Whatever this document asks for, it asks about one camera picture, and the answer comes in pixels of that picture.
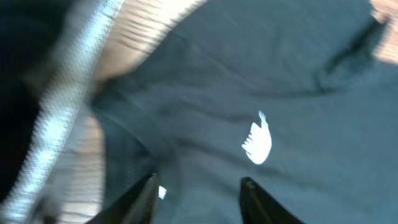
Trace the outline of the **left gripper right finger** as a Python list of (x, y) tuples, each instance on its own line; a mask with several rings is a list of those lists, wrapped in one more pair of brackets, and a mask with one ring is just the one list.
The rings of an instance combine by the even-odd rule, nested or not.
[(250, 177), (241, 179), (239, 206), (243, 224), (303, 224)]

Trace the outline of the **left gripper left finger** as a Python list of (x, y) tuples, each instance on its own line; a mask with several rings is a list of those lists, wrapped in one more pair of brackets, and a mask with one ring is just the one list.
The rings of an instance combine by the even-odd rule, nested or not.
[(151, 224), (159, 199), (159, 178), (148, 174), (86, 224)]

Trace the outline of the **black Nike t-shirt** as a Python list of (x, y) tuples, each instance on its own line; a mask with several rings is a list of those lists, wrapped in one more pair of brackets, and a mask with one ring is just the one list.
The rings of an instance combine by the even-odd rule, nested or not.
[(397, 66), (368, 1), (208, 1), (93, 102), (104, 206), (146, 174), (155, 223), (241, 223), (252, 178), (304, 223), (397, 222)]

